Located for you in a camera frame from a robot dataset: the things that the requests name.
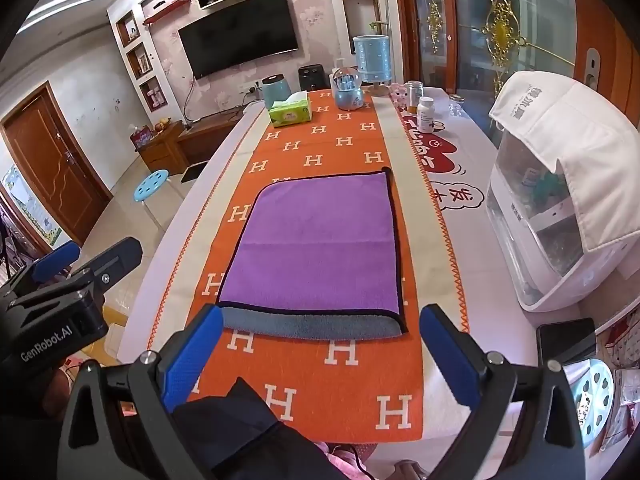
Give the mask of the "purple grey microfiber towel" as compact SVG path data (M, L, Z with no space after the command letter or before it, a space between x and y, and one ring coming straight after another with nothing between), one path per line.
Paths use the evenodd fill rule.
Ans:
M284 180L254 201L217 297L229 330L299 340L407 333L392 172Z

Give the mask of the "dark jacket sleeve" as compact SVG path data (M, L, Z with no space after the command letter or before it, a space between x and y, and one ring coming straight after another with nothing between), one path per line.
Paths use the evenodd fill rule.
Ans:
M172 418L181 437L216 479L345 477L318 445L280 422L241 377L225 396L179 405Z

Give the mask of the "orange H-pattern table runner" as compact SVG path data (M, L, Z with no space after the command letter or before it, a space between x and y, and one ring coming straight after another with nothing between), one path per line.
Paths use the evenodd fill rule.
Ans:
M146 344L206 304L224 329L193 388L245 379L320 441L453 434L468 410L419 334L438 304L468 325L460 271L418 146L390 99L346 112L310 96L309 122L250 121L178 251Z

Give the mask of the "blue round stool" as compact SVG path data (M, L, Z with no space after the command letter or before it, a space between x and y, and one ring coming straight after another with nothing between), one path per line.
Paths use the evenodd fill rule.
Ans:
M150 197L152 197L165 183L169 180L169 172L166 169L155 170L145 177L134 189L132 193L132 199L140 204L150 219L153 221L154 226L160 231L164 232L164 228L153 214L153 211L146 203Z

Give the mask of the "light blue stool right side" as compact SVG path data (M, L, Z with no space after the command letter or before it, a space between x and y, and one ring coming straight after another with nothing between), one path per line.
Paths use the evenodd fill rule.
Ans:
M583 360L563 367L577 412L582 446L600 436L614 401L614 380L608 364L599 359Z

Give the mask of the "white printed tablecloth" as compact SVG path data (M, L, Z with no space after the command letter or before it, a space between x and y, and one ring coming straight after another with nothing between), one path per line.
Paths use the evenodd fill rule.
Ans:
M156 308L190 225L233 150L239 146L250 121L260 113L267 111L258 103L246 108L172 219L132 307L118 350L122 362L129 362L142 351L151 349L146 340ZM514 362L535 363L537 320L518 306L486 214L484 189L494 151L467 119L448 120L445 130L437 136L421 136L412 130L408 116L399 113L418 146L420 165L434 191L456 256L468 320L462 330L473 334L484 348L498 350ZM388 474L393 464L404 458L431 467L458 430L434 438L367 443L374 448L369 464L382 475Z

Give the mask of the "white cloth cover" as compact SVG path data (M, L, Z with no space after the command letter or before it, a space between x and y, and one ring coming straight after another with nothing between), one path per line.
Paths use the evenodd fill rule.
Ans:
M639 133L610 101L575 79L521 70L489 117L564 176L585 252L639 236Z

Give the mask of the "white medicine bottle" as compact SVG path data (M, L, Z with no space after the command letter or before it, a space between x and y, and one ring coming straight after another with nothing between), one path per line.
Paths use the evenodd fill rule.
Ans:
M421 96L416 107L416 128L420 133L432 133L435 120L435 103L430 96Z

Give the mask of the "green tissue pack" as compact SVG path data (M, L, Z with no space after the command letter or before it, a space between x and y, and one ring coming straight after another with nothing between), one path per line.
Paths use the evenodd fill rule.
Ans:
M291 94L284 101L274 101L268 110L271 123L275 127L303 124L310 122L312 111L307 91Z

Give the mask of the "small clear glass cup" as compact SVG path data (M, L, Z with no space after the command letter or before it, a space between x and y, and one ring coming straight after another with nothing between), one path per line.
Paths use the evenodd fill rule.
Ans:
M464 113L463 103L464 99L462 96L458 96L457 94L450 94L448 96L449 99L449 115L451 117L460 117Z

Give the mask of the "pink pig figurine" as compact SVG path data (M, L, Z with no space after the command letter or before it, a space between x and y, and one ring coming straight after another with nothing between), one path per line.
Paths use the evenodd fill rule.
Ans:
M389 87L390 98L398 108L406 108L408 105L408 89L405 84L393 82Z

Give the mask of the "glass jar with lid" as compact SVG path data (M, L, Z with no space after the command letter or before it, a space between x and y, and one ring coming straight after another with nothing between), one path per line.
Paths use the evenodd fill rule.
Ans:
M423 84L418 80L409 80L405 83L405 87L407 90L407 110L410 114L415 115L423 96Z

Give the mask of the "black box appliance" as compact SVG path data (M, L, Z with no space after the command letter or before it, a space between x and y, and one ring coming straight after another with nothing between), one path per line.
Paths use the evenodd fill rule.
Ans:
M298 69L299 88L302 91L326 90L330 88L329 78L321 64L309 64Z

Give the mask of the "blue snow globe ornament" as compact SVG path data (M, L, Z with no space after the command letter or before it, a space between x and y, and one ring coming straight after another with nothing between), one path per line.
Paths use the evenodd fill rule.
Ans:
M359 110L363 107L360 73L356 68L340 67L332 75L333 95L340 110Z

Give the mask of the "black wall television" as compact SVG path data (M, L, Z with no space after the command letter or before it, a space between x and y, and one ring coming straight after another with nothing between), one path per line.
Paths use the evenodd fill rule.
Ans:
M288 0L244 0L179 29L195 79L298 49Z

